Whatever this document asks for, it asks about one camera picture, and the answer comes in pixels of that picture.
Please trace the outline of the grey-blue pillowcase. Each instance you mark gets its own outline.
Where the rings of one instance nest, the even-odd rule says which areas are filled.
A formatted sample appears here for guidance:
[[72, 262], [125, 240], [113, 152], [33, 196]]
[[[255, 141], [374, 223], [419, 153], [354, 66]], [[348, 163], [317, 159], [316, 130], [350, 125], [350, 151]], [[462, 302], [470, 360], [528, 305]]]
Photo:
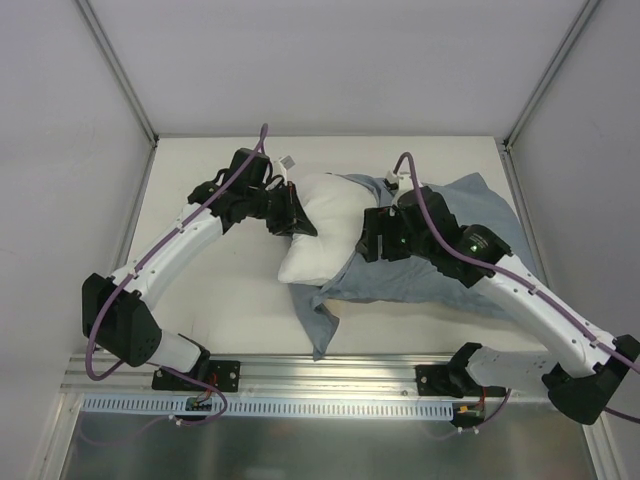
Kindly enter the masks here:
[[[378, 196], [376, 207], [391, 204], [393, 195], [383, 179], [363, 174], [347, 175], [361, 175], [367, 179], [367, 184], [375, 188]], [[326, 354], [340, 322], [327, 307], [328, 300], [438, 303], [485, 317], [510, 317], [488, 298], [445, 277], [430, 262], [416, 256], [393, 262], [367, 263], [355, 251], [343, 269], [322, 286], [286, 285], [295, 314], [313, 346], [315, 359]]]

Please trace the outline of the white pillow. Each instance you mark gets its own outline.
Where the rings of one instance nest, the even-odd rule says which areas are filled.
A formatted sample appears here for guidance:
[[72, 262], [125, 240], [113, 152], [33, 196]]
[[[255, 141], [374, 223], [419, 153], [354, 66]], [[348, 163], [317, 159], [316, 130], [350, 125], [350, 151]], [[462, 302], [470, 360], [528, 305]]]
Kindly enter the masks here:
[[315, 236], [295, 234], [278, 272], [284, 284], [322, 286], [355, 252], [364, 211], [378, 205], [375, 188], [361, 175], [310, 174], [296, 183]]

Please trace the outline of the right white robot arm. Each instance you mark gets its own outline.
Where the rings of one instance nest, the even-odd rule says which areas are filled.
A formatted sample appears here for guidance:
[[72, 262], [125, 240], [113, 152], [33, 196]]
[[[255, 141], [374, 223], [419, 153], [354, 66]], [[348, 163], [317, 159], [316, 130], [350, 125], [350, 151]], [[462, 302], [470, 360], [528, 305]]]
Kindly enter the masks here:
[[592, 425], [607, 409], [639, 342], [615, 337], [587, 321], [528, 270], [489, 228], [458, 224], [444, 197], [428, 187], [404, 192], [386, 207], [364, 212], [356, 250], [368, 262], [418, 257], [437, 272], [501, 307], [546, 349], [500, 352], [464, 344], [432, 380], [443, 395], [461, 398], [480, 387], [545, 395], [569, 419]]

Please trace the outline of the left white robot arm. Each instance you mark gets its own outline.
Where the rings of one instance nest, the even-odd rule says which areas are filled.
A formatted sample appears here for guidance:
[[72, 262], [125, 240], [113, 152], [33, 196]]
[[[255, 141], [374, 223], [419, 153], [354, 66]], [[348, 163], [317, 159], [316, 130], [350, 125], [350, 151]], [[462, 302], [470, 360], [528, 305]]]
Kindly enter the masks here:
[[209, 377], [209, 352], [195, 341], [162, 329], [153, 310], [168, 286], [205, 248], [247, 218], [264, 221], [274, 236], [314, 237], [288, 171], [291, 157], [273, 160], [261, 149], [241, 148], [214, 179], [196, 186], [167, 231], [138, 257], [108, 276], [83, 283], [82, 330], [88, 340], [85, 369], [93, 380], [93, 353], [101, 347], [120, 365], [151, 364], [174, 372], [188, 390]]

